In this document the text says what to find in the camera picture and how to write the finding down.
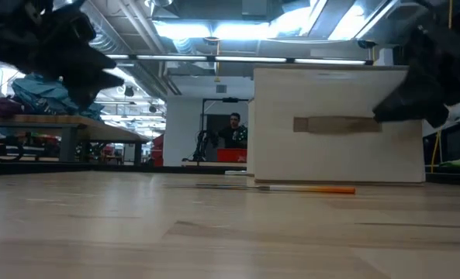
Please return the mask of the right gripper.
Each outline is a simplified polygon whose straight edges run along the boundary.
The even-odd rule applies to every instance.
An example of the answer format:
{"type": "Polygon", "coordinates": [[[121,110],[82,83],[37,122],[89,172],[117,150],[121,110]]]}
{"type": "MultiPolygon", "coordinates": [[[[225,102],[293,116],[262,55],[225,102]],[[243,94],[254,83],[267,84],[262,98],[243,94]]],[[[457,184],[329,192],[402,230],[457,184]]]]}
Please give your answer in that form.
{"type": "Polygon", "coordinates": [[[422,119],[438,128],[449,115],[445,105],[460,102],[460,12],[454,15],[448,0],[443,19],[429,0],[410,1],[424,7],[431,20],[411,32],[406,77],[372,112],[378,123],[422,119]]]}

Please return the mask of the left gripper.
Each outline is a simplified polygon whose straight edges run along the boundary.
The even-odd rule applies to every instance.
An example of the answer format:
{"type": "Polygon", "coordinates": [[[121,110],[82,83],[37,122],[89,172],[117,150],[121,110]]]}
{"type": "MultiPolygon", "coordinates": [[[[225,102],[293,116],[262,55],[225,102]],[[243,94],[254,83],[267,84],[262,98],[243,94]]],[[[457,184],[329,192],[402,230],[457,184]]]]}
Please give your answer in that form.
{"type": "Polygon", "coordinates": [[[24,73],[63,77],[69,98],[88,108],[97,94],[124,85],[105,71],[116,62],[89,43],[96,31],[81,7],[87,0],[71,0],[60,8],[54,0],[0,0],[0,61],[24,73]]]}

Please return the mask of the beige fabric storage box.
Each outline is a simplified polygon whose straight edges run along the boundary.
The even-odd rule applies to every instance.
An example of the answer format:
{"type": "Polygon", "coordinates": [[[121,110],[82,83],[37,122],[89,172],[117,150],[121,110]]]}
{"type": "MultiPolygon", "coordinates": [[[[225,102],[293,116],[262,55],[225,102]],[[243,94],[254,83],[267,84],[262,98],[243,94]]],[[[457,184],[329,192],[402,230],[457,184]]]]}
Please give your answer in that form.
{"type": "Polygon", "coordinates": [[[372,119],[405,78],[402,66],[259,65],[248,105],[247,171],[258,182],[420,184],[420,121],[386,122],[376,133],[318,134],[340,119],[372,119]]]}

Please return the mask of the orange-tipped thin stick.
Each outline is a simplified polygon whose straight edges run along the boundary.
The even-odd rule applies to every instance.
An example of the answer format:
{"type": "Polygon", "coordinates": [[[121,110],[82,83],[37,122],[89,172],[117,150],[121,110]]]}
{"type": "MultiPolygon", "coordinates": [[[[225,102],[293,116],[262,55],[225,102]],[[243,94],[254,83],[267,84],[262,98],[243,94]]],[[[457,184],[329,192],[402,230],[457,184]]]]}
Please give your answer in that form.
{"type": "Polygon", "coordinates": [[[196,184],[195,188],[253,190],[253,191],[286,191],[286,192],[310,192],[327,194],[355,195],[356,188],[353,187],[322,187],[322,186],[283,186],[283,185],[228,185],[228,184],[196,184]]]}

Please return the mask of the wooden bench table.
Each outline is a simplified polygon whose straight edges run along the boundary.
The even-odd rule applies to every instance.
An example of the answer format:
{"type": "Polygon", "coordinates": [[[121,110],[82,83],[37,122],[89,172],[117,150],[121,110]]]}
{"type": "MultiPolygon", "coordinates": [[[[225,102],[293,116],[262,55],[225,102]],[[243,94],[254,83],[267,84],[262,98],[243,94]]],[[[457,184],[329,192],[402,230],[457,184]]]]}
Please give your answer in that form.
{"type": "Polygon", "coordinates": [[[60,162],[74,162],[78,143],[125,143],[134,145],[134,165],[140,166],[147,137],[77,115],[14,115],[0,118],[0,128],[41,133],[61,138],[60,162]]]}

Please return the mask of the teal clothes pile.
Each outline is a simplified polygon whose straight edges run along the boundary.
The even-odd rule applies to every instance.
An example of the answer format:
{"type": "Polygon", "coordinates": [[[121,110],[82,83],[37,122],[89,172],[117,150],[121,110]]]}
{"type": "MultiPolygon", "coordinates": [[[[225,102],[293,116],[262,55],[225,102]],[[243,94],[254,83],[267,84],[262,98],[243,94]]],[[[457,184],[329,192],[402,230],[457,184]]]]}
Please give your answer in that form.
{"type": "Polygon", "coordinates": [[[92,103],[79,108],[68,95],[61,81],[45,81],[38,74],[28,74],[12,82],[13,99],[23,106],[26,114],[33,115],[79,115],[102,121],[103,105],[92,103]]]}

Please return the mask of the purple bag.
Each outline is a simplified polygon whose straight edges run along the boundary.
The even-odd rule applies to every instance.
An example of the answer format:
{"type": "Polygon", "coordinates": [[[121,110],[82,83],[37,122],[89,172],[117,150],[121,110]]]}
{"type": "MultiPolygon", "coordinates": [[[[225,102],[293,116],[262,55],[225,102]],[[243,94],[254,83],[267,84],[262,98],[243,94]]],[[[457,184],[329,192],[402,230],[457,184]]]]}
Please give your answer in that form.
{"type": "Polygon", "coordinates": [[[10,119],[14,115],[24,113],[24,105],[16,96],[7,96],[0,98],[0,118],[10,119]]]}

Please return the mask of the red cabinet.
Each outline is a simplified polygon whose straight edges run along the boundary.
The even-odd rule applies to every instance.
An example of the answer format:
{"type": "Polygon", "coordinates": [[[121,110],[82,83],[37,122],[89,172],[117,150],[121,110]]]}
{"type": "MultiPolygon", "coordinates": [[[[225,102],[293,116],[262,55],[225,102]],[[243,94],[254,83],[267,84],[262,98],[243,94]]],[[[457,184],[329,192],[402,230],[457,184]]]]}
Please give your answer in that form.
{"type": "Polygon", "coordinates": [[[164,165],[164,134],[152,140],[150,149],[150,158],[154,167],[162,167],[164,165]]]}

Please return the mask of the distant work table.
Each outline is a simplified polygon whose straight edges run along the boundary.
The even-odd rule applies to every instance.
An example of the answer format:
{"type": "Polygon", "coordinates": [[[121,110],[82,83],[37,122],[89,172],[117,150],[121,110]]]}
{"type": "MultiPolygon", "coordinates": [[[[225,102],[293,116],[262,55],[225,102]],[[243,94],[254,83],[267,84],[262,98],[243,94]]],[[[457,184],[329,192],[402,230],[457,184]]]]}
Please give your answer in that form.
{"type": "Polygon", "coordinates": [[[182,161],[183,167],[235,167],[235,168],[247,168],[245,162],[196,162],[196,161],[182,161]]]}

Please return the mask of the person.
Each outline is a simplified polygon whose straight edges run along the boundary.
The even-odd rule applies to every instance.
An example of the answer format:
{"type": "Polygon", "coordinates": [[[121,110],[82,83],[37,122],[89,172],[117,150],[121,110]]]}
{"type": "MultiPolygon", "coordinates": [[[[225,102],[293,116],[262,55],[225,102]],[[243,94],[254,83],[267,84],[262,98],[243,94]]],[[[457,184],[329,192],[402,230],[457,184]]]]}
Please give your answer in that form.
{"type": "Polygon", "coordinates": [[[240,115],[236,112],[230,115],[230,124],[217,135],[223,139],[226,149],[247,149],[247,128],[240,125],[240,115]]]}

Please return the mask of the overhead light bar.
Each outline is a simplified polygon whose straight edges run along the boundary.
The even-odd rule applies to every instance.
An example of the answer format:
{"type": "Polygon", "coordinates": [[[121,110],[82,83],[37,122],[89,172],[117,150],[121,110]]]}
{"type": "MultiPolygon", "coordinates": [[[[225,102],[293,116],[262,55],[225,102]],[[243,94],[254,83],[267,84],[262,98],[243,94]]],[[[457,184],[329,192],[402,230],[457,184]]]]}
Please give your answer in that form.
{"type": "Polygon", "coordinates": [[[291,57],[239,57],[221,55],[136,55],[136,54],[107,54],[113,60],[152,60],[176,62],[215,62],[215,63],[253,63],[253,64],[322,64],[322,65],[368,65],[372,60],[342,60],[318,58],[291,58],[291,57]]]}

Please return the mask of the red box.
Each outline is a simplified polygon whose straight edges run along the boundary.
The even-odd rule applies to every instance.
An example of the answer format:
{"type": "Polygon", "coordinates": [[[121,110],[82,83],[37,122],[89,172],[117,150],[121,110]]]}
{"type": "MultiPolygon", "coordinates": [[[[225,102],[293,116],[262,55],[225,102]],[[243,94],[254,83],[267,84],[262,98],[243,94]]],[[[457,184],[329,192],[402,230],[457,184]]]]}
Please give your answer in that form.
{"type": "Polygon", "coordinates": [[[246,163],[247,149],[220,148],[216,152],[217,161],[224,163],[246,163]]]}

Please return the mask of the black metal rig frame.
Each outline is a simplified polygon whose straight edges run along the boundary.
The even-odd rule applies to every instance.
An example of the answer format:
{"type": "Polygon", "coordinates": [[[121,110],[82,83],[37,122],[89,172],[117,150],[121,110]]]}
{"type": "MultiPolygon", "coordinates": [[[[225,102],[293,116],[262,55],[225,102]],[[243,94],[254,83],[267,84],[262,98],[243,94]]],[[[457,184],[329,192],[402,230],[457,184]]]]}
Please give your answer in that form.
{"type": "Polygon", "coordinates": [[[242,98],[235,98],[235,97],[226,97],[226,98],[204,98],[202,100],[202,110],[200,114],[200,125],[199,129],[200,130],[205,130],[206,129],[206,121],[205,121],[205,116],[206,116],[206,111],[213,106],[215,102],[222,102],[222,103],[228,103],[228,104],[233,104],[233,103],[239,103],[239,102],[246,102],[248,103],[250,99],[242,99],[242,98]],[[206,107],[207,102],[212,102],[212,104],[208,107],[206,107]]]}

